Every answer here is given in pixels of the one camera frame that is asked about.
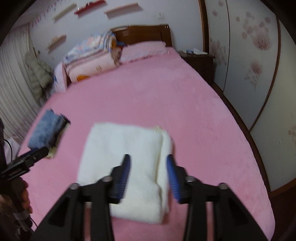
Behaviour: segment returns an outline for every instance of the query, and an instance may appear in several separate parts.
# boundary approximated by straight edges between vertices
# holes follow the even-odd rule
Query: pink bed sheet
[[[83,147],[92,125],[114,122],[161,126],[174,141],[179,165],[202,182],[228,183],[268,239],[275,221],[266,188],[249,143],[214,90],[172,48],[156,56],[72,84],[53,95],[31,127],[20,154],[44,111],[52,108],[72,122],[54,159],[43,159],[24,175],[33,219],[40,223],[67,187],[76,181]],[[113,218],[117,241],[180,241],[186,205],[170,202],[162,225]]]

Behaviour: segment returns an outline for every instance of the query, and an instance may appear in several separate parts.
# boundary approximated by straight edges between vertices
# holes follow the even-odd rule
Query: nightstand
[[[213,55],[187,54],[183,53],[183,51],[179,51],[178,53],[182,59],[184,59],[210,86],[212,86],[214,81]]]

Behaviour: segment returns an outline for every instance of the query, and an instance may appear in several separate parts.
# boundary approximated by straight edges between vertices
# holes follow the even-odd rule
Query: electrical outlet
[[[157,17],[158,19],[164,19],[164,16],[163,16],[163,13],[162,13],[162,12],[158,13],[158,14],[156,15],[156,17]]]

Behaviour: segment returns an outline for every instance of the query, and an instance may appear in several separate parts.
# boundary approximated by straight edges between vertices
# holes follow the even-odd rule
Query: wooden headboard
[[[172,38],[168,24],[156,26],[123,26],[113,28],[117,41],[125,44],[135,44],[143,41],[163,41],[172,47]]]

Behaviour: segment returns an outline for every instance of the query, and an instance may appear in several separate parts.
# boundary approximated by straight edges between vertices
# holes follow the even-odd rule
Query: white curtain
[[[21,143],[40,111],[35,100],[24,63],[30,50],[29,26],[17,28],[6,36],[0,46],[0,118],[5,138]]]

